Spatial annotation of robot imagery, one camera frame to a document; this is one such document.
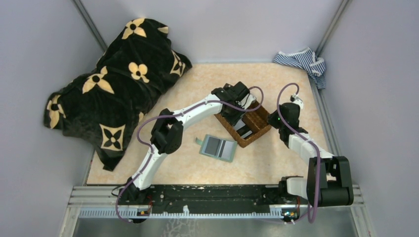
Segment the woven wicker divided basket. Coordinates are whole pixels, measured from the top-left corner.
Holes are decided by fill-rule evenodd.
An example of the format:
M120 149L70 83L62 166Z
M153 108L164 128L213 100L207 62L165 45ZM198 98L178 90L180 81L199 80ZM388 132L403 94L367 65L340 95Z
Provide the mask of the woven wicker divided basket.
M247 147L249 144L266 134L272 127L267 122L269 113L262 105L255 111L246 112L242 117L244 127L251 132L251 134L245 138L242 138L238 130L236 130L221 114L216 114L214 116L242 148Z

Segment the green card holder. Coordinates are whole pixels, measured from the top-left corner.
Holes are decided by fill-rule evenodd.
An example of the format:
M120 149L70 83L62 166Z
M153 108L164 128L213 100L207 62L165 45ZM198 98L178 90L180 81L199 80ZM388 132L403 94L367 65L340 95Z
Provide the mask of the green card holder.
M204 139L195 138L200 145L199 153L224 162L232 163L238 143L233 140L221 139L207 134Z

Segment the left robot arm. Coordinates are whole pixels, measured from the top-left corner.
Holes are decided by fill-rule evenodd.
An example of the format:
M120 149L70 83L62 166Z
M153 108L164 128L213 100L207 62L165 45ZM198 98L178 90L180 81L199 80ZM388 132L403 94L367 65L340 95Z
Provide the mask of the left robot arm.
M143 204L148 198L147 188L151 187L166 157L180 148L186 129L213 115L221 115L236 125L245 113L255 111L252 107L255 101L256 97L242 82L226 84L190 106L176 111L164 109L157 117L143 122L139 130L151 122L155 123L150 141L137 137L141 144L148 147L148 151L137 171L128 178L123 191L129 192L128 197L134 203Z

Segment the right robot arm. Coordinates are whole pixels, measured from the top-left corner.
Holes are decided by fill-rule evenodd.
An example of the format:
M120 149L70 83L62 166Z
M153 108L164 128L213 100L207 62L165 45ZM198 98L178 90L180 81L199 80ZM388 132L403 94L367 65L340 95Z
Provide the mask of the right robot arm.
M292 203L297 196L312 206L347 206L354 201L349 160L318 146L299 126L300 106L283 103L271 113L268 123L278 129L280 139L308 165L306 177L286 176L279 183L278 197Z

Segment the white card with black stripe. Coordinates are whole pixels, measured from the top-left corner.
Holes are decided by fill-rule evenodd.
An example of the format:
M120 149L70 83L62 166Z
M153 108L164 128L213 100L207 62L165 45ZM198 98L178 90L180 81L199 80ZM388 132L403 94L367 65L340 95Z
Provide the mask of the white card with black stripe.
M250 131L251 129L243 122L243 120L239 120L235 126L233 126L234 130L239 133L246 133L248 131Z

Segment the grey card in holder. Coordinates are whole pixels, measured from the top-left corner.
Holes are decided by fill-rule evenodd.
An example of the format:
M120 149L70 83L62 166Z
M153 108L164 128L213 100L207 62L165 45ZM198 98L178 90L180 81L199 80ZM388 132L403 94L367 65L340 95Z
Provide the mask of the grey card in holder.
M220 145L221 139L209 136L204 147L204 153L211 156L217 156Z

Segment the blue striped cloth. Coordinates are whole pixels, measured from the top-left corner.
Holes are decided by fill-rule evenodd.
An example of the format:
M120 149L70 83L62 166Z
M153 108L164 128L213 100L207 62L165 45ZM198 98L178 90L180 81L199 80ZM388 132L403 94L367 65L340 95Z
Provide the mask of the blue striped cloth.
M326 62L322 57L318 57L309 47L294 53L279 51L275 55L273 62L305 70L308 76L314 80L317 89L326 88Z

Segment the black floral blanket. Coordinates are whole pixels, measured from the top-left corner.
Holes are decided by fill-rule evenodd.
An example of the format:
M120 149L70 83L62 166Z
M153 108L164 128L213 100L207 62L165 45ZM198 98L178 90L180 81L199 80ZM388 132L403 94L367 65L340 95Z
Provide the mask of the black floral blanket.
M159 21L129 21L91 72L48 97L44 126L92 144L103 168L113 171L143 117L192 68L168 34Z

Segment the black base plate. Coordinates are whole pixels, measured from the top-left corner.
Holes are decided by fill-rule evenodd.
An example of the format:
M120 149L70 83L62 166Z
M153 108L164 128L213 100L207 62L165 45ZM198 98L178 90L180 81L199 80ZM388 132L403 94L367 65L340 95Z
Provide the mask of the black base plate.
M119 191L118 205L145 205L153 214L180 213L185 206L191 214L268 213L274 205L295 208L307 201L285 196L278 185L152 185L137 196Z

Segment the aluminium frame rail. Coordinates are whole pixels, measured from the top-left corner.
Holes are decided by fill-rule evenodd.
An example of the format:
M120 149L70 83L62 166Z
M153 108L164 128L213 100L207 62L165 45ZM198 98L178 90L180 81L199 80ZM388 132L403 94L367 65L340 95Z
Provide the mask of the aluminium frame rail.
M276 185L154 185L131 198L120 187L74 187L60 231L68 237L82 217L93 218L272 218L300 220L307 201L281 197Z

